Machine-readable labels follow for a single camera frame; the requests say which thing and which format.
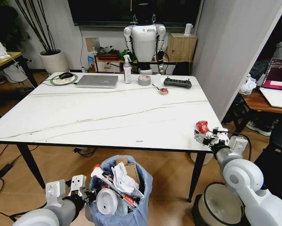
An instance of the white bag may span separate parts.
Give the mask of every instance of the white bag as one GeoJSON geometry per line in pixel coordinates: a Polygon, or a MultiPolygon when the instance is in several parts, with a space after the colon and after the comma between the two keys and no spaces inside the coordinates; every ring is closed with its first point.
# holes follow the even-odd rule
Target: white bag
{"type": "Polygon", "coordinates": [[[256,79],[250,77],[248,74],[245,83],[240,87],[239,93],[249,95],[252,93],[252,90],[257,86],[256,79]]]}

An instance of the wall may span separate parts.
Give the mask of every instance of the wall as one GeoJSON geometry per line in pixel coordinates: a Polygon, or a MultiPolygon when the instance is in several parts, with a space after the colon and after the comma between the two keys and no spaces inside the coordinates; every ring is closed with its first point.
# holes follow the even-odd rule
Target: wall
{"type": "MultiPolygon", "coordinates": [[[[65,53],[70,69],[81,69],[81,34],[78,26],[74,26],[69,4],[67,0],[43,0],[46,18],[52,32],[56,48],[65,53]]],[[[16,3],[11,1],[12,6],[20,13],[16,3]]],[[[24,57],[31,59],[30,68],[44,69],[38,56],[43,51],[43,47],[38,38],[30,28],[24,17],[21,15],[22,30],[27,31],[30,39],[22,43],[21,51],[24,57]]],[[[85,38],[96,37],[100,39],[100,46],[114,46],[115,49],[123,51],[126,49],[123,36],[123,28],[104,28],[104,27],[81,27],[84,46],[82,49],[82,65],[88,66],[85,38]]],[[[182,32],[184,29],[175,29],[175,32],[182,32]]]]}
{"type": "Polygon", "coordinates": [[[221,121],[282,14],[282,0],[205,0],[193,75],[221,121]]]}

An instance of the spray bottle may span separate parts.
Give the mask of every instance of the spray bottle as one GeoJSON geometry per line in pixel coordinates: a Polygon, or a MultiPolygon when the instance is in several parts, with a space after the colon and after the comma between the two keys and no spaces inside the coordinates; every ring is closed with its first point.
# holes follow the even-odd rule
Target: spray bottle
{"type": "Polygon", "coordinates": [[[124,82],[131,83],[131,66],[129,60],[131,61],[129,55],[124,55],[125,63],[123,65],[124,69],[124,82]]]}

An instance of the red snack bag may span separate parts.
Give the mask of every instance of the red snack bag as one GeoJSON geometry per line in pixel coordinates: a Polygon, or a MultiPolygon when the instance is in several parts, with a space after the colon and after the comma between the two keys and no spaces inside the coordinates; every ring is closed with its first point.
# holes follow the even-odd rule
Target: red snack bag
{"type": "Polygon", "coordinates": [[[196,123],[196,127],[201,134],[206,134],[209,131],[207,121],[199,121],[196,123]]]}

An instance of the open laptop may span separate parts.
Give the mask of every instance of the open laptop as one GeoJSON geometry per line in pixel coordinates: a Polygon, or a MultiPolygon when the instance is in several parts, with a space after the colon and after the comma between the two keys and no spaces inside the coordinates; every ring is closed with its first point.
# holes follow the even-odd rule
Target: open laptop
{"type": "Polygon", "coordinates": [[[117,81],[117,75],[83,75],[76,87],[115,88],[117,81]]]}
{"type": "Polygon", "coordinates": [[[282,108],[282,59],[272,59],[260,91],[272,107],[282,108]]]}

